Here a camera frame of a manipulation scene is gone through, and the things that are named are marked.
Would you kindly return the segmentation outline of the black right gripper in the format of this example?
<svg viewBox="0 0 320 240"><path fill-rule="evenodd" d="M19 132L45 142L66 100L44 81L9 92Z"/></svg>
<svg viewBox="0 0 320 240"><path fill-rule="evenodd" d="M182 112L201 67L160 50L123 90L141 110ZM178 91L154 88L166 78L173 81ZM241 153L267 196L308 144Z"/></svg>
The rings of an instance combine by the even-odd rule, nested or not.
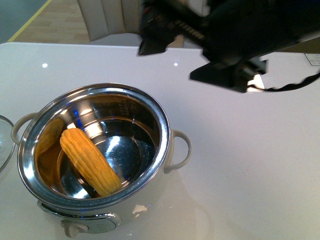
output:
<svg viewBox="0 0 320 240"><path fill-rule="evenodd" d="M239 93L264 75L267 61L251 59L317 38L317 0L210 0L200 16L177 0L148 0L140 22L139 56L162 54L176 36L202 48L211 62L189 78Z"/></svg>

